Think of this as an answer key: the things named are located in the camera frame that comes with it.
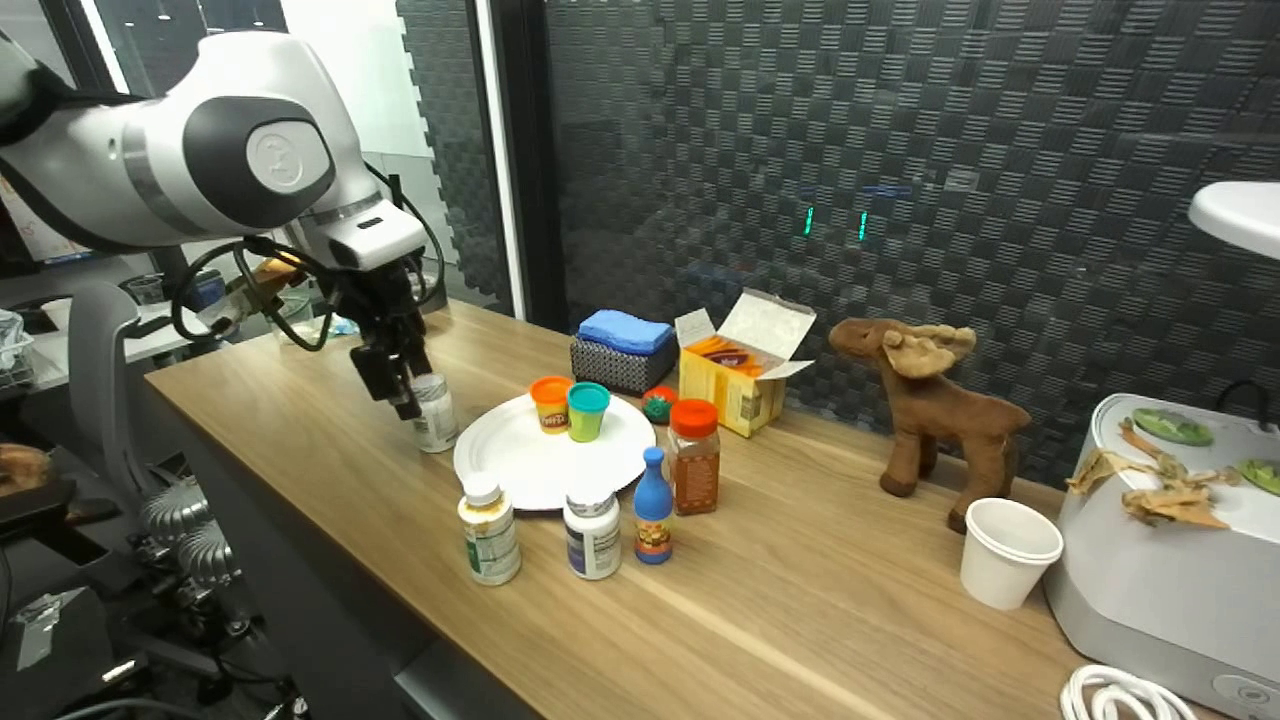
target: white plate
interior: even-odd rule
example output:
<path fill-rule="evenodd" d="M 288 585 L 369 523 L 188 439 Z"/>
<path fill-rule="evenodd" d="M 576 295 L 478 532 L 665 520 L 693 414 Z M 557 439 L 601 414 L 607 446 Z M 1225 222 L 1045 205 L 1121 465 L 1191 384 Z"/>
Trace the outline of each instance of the white plate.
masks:
<path fill-rule="evenodd" d="M 520 512 L 561 512 L 567 483 L 628 488 L 643 471 L 650 423 L 639 408 L 607 402 L 594 439 L 576 446 L 567 430 L 544 432 L 531 402 L 510 396 L 467 423 L 453 448 L 453 471 L 490 471 Z"/>

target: dark textured wall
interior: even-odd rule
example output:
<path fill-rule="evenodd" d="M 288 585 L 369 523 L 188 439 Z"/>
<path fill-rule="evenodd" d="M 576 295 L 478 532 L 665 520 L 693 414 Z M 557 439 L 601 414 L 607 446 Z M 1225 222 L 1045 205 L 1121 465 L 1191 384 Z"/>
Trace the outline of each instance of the dark textured wall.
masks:
<path fill-rule="evenodd" d="M 805 299 L 790 402 L 881 432 L 827 323 L 971 323 L 960 379 L 1035 415 L 1047 483 L 1106 393 L 1280 393 L 1280 266 L 1184 222 L 1214 177 L 1280 177 L 1280 4 L 551 0 L 548 25 L 576 315 Z"/>

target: orange cup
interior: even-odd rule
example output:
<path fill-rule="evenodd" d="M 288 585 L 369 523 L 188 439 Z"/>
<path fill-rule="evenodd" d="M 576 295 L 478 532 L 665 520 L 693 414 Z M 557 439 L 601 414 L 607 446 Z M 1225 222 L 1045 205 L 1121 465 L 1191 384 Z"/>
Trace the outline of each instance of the orange cup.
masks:
<path fill-rule="evenodd" d="M 544 430 L 563 430 L 567 423 L 567 390 L 573 390 L 573 376 L 540 376 L 540 379 L 528 384 L 537 422 Z"/>

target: white bottle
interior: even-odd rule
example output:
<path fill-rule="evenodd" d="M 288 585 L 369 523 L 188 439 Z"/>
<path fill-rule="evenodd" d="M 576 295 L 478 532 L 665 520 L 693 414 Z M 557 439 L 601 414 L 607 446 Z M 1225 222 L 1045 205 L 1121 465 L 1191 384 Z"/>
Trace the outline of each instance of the white bottle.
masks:
<path fill-rule="evenodd" d="M 506 585 L 520 572 L 520 536 L 502 488 L 485 471 L 467 477 L 455 517 L 462 520 L 462 550 L 474 585 Z"/>
<path fill-rule="evenodd" d="M 573 488 L 563 499 L 567 563 L 582 580 L 602 580 L 618 563 L 615 495 Z"/>
<path fill-rule="evenodd" d="M 418 415 L 412 422 L 414 430 L 414 448 L 418 451 L 446 451 L 455 423 L 453 423 L 453 393 L 439 372 L 414 376 L 412 384 Z"/>

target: bottle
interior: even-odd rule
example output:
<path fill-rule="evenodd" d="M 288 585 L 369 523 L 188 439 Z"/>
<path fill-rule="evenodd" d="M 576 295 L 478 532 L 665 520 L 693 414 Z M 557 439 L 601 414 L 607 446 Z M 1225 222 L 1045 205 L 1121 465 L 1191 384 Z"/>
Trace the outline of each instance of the bottle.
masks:
<path fill-rule="evenodd" d="M 643 477 L 631 495 L 639 563 L 670 561 L 670 483 L 665 477 L 665 456 L 665 448 L 643 448 Z"/>
<path fill-rule="evenodd" d="M 462 520 L 462 550 L 474 585 L 506 585 L 520 572 L 520 536 L 502 488 L 485 471 L 467 477 L 455 517 Z"/>
<path fill-rule="evenodd" d="M 668 430 L 668 477 L 676 512 L 694 517 L 718 504 L 718 414 L 707 402 L 676 402 Z"/>
<path fill-rule="evenodd" d="M 573 488 L 563 495 L 567 563 L 582 580 L 602 580 L 618 563 L 615 495 Z"/>
<path fill-rule="evenodd" d="M 453 423 L 453 393 L 439 372 L 414 376 L 412 384 L 418 415 L 412 422 L 414 430 L 414 448 L 418 451 L 446 451 L 455 423 Z"/>

